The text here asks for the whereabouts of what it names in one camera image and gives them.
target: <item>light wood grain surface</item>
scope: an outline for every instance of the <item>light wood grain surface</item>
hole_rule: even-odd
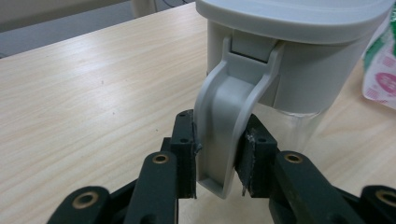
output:
[[[75,189],[136,179],[205,71],[194,4],[0,60],[0,222],[45,223]],[[357,195],[396,188],[396,111],[363,99],[361,81],[359,63],[304,150]],[[272,223],[268,201],[241,189],[235,179],[221,200],[198,187],[197,200],[180,200],[180,223]]]

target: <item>wooden table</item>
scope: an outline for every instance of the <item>wooden table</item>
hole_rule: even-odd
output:
[[[85,186],[114,191],[193,108],[206,71],[194,4],[0,60],[0,220],[44,223]],[[396,188],[396,111],[361,96],[359,63],[304,151],[337,187]],[[198,187],[180,223],[271,223],[268,201]]]

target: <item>white plastic container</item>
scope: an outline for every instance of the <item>white plastic container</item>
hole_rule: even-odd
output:
[[[208,19],[208,77],[194,108],[203,145],[199,182],[226,197],[238,139],[255,104],[301,118],[329,108],[392,5],[196,0]]]

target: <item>floor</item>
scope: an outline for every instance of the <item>floor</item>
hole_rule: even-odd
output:
[[[186,3],[186,0],[157,0],[157,8],[162,11]],[[127,1],[54,21],[6,31],[0,33],[0,59],[130,21],[133,18],[131,2]]]

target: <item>gray plastic lid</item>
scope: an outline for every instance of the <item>gray plastic lid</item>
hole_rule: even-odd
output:
[[[371,35],[393,0],[196,0],[210,21],[256,35],[339,44]]]

